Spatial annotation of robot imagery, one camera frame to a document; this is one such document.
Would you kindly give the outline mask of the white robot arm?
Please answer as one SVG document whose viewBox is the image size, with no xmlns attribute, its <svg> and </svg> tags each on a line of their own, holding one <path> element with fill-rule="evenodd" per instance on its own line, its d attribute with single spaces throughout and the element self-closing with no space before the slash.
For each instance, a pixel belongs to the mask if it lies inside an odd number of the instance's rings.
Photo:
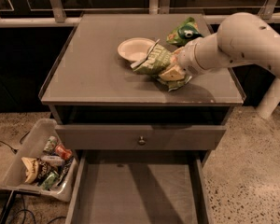
<svg viewBox="0 0 280 224">
<path fill-rule="evenodd" d="M 280 103 L 280 34 L 250 13 L 226 18 L 217 32 L 198 37 L 175 50 L 170 66 L 160 73 L 165 81 L 197 77 L 211 70 L 256 64 L 275 76 L 256 111 L 268 118 Z"/>
</svg>

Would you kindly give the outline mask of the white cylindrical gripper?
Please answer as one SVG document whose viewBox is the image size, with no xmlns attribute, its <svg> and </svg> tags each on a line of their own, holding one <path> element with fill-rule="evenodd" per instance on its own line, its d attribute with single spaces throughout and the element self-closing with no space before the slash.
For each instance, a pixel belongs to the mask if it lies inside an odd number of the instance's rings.
<svg viewBox="0 0 280 224">
<path fill-rule="evenodd" d="M 201 38 L 196 38 L 188 42 L 184 47 L 176 49 L 172 53 L 172 62 L 176 65 L 159 73 L 159 77 L 165 81 L 177 81 L 185 77 L 185 72 L 191 77 L 197 77 L 208 72 L 198 62 L 196 48 L 202 42 Z"/>
</svg>

